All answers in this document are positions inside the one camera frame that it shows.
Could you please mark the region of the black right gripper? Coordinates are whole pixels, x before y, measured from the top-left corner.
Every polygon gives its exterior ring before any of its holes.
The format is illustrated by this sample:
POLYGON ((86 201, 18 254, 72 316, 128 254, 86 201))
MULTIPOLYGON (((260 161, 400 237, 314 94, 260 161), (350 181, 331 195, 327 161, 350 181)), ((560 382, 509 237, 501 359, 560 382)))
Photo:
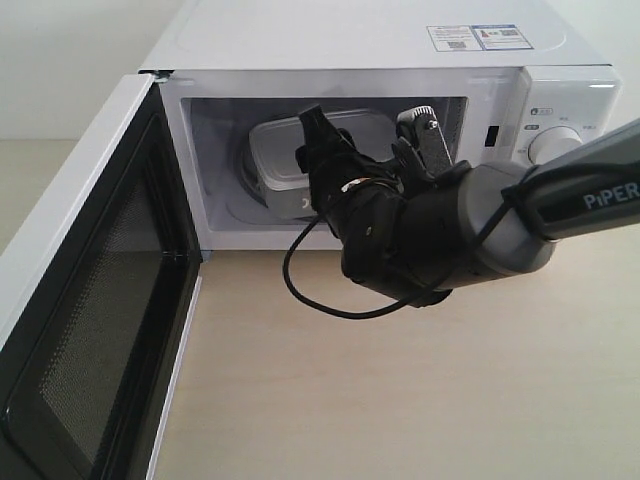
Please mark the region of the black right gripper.
POLYGON ((391 144, 391 159, 377 161, 359 151, 351 134, 335 127, 319 104, 300 111, 298 120, 303 142, 296 161, 308 175, 313 209, 337 239, 346 236, 358 185, 373 187, 378 179, 384 188, 401 185, 408 194, 433 182, 433 170, 403 137, 391 144))

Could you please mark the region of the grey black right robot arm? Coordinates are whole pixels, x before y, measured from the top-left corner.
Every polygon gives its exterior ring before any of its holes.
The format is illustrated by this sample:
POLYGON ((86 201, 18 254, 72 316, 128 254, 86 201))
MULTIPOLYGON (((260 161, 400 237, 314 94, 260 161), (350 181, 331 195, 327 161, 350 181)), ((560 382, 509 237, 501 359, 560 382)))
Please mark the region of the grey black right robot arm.
POLYGON ((398 115, 385 162, 360 152, 321 107, 299 119, 295 157, 316 220, 340 241, 343 275, 389 297, 392 310, 535 272, 558 241, 639 220, 637 122, 523 166, 452 161, 429 106, 398 115))

